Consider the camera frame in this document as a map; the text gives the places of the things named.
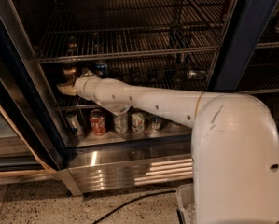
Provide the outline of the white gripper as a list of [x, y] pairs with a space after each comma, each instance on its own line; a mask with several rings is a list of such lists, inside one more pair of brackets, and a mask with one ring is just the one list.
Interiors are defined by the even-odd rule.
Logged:
[[75, 86], [72, 82], [56, 85], [58, 91], [64, 95], [76, 96], [93, 101], [103, 101], [106, 97], [106, 88], [103, 80], [88, 68], [83, 68], [80, 77], [76, 80]]

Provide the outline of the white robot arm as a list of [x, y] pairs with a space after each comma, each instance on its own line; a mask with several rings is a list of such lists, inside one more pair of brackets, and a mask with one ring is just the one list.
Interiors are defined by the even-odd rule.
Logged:
[[116, 115], [135, 107], [189, 127], [196, 224], [279, 224], [279, 137], [259, 99], [132, 86], [91, 71], [57, 88]]

